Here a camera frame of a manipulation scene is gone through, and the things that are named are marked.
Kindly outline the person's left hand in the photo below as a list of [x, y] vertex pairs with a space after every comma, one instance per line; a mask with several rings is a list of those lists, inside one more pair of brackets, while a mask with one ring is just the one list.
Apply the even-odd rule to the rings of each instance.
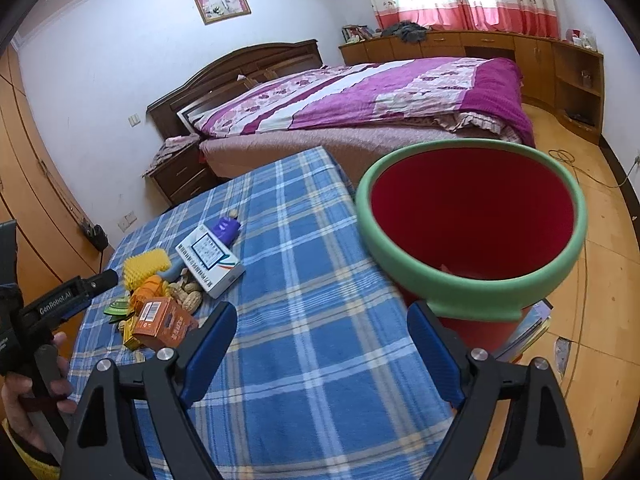
[[50, 341], [18, 341], [14, 333], [1, 337], [1, 400], [6, 411], [6, 434], [17, 450], [33, 458], [62, 463], [68, 421], [76, 403], [68, 400], [68, 362], [58, 356], [66, 335]]

